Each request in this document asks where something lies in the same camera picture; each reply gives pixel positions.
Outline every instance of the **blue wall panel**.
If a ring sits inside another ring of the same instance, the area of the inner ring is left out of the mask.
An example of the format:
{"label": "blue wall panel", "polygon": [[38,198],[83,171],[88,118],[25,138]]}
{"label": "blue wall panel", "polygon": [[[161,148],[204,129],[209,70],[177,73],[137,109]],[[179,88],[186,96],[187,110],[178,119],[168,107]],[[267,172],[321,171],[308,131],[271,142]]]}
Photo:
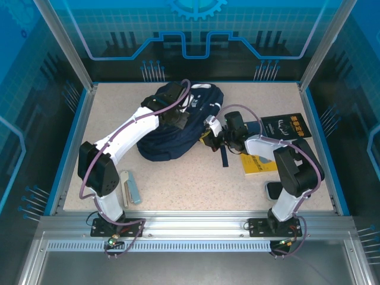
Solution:
{"label": "blue wall panel", "polygon": [[52,4],[94,81],[271,81],[300,79],[340,1]]}

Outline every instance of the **book cover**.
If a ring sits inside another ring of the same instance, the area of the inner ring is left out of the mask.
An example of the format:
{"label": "book cover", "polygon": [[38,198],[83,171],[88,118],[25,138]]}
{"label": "book cover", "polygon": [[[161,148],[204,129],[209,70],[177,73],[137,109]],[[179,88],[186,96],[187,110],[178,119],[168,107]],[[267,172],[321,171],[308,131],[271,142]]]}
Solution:
{"label": "book cover", "polygon": [[242,160],[246,175],[277,170],[277,165],[274,161],[267,160],[260,156],[241,154],[240,159]]}
{"label": "book cover", "polygon": [[301,113],[261,118],[265,132],[277,140],[310,138],[311,133]]}

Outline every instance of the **glass panel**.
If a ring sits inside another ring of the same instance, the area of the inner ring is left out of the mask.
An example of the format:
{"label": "glass panel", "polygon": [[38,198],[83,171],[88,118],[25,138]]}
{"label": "glass panel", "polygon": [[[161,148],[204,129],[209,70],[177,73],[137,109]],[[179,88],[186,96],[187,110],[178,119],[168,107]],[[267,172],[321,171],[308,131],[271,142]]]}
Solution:
{"label": "glass panel", "polygon": [[347,205],[380,226],[380,3],[360,0],[310,91]]}
{"label": "glass panel", "polygon": [[[3,4],[5,9],[0,9],[0,284],[17,284],[83,86],[33,1],[3,1]],[[35,185],[47,194],[38,189],[38,194],[26,191]]]}
{"label": "glass panel", "polygon": [[299,80],[340,0],[53,0],[94,81]]}

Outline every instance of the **navy blue backpack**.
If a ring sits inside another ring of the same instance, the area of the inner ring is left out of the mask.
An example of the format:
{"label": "navy blue backpack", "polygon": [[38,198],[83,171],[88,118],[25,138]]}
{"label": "navy blue backpack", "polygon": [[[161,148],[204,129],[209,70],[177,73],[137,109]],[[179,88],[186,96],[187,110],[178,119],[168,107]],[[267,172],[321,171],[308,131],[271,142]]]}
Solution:
{"label": "navy blue backpack", "polygon": [[[160,87],[156,94],[165,92],[170,83]],[[160,125],[137,142],[138,151],[152,162],[177,159],[186,153],[205,131],[204,120],[209,115],[216,116],[223,104],[223,93],[214,84],[210,88],[191,88],[194,100],[190,107],[188,121],[184,129],[176,126]]]}

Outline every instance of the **ventilation slot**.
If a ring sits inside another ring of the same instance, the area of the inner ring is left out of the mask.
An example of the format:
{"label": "ventilation slot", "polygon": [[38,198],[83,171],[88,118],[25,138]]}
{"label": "ventilation slot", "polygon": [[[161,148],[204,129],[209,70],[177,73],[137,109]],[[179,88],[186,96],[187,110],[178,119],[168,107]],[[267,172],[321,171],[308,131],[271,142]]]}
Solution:
{"label": "ventilation slot", "polygon": [[[103,240],[53,240],[49,241],[48,251],[102,252],[107,242]],[[130,241],[117,246],[109,252],[124,251]],[[244,240],[138,240],[132,252],[269,252],[270,241]]]}

